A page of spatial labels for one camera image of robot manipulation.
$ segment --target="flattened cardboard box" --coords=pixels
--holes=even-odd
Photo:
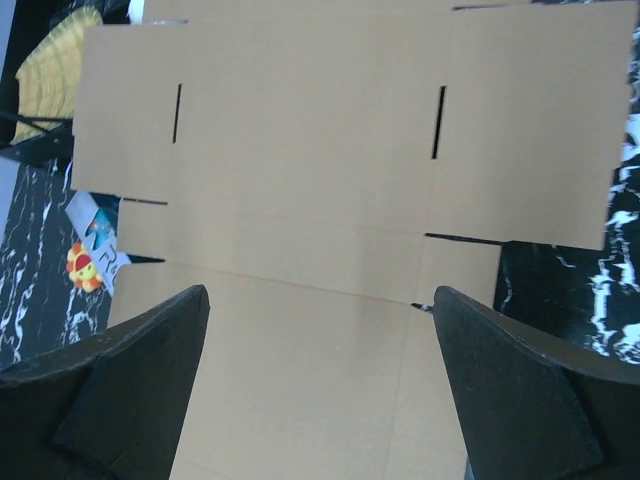
[[[174,477],[461,478],[408,304],[490,304],[499,248],[423,234],[601,247],[635,6],[147,2],[189,23],[88,32],[73,183],[152,202],[112,323],[210,291]]]

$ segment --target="cardboard slot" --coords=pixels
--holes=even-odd
[[[122,200],[126,201],[126,202],[145,203],[145,204],[148,204],[148,205],[160,205],[160,206],[164,206],[164,207],[169,205],[167,202],[157,202],[155,200],[143,200],[141,198],[127,198],[127,197],[125,197]]]
[[[148,22],[148,25],[186,25],[189,20],[186,18],[170,18],[166,20],[153,20]]]
[[[438,238],[440,240],[448,240],[450,242],[477,243],[479,245],[496,245],[501,247],[505,242],[497,240],[484,240],[482,238],[460,237],[458,235],[441,235],[439,233],[425,233],[427,238]]]
[[[180,101],[182,100],[182,84],[178,85],[178,94],[176,96],[176,113],[173,120],[173,143],[178,140],[178,122],[180,121]]]
[[[447,93],[447,86],[440,87],[440,98],[438,100],[438,116],[436,117],[436,131],[433,134],[433,150],[431,160],[438,158],[438,146],[440,145],[440,127],[442,125],[442,114],[444,113],[444,99]]]

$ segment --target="cardboard sheet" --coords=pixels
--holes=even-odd
[[[210,292],[175,480],[201,470],[232,480],[462,478],[464,445],[428,315],[173,264],[125,267],[118,282],[120,318],[185,285]]]
[[[189,23],[87,32],[73,186],[155,202],[111,325],[209,289],[175,479],[461,478],[408,304],[491,304],[500,249],[423,234],[600,246],[634,4],[147,1]]]
[[[119,248],[230,273],[411,303],[420,234],[286,217],[123,202]]]
[[[600,248],[634,8],[93,29],[74,186],[182,210]]]

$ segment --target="cardboard flap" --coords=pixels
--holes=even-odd
[[[424,233],[447,18],[190,24],[169,201]]]
[[[145,0],[144,22],[188,20],[194,7],[210,5],[210,0]]]
[[[600,249],[635,4],[453,16],[429,231]]]
[[[131,254],[403,303],[414,301],[422,236],[283,217],[122,202]]]
[[[166,200],[183,28],[88,29],[74,118],[74,189]]]

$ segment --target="yellow fabric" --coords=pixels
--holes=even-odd
[[[100,13],[93,7],[82,7],[62,21],[24,61],[16,79],[20,84],[19,112],[24,116],[71,118],[76,103],[76,88],[85,29],[102,25]],[[56,126],[38,122],[44,128]],[[41,132],[18,123],[11,141],[17,144]]]

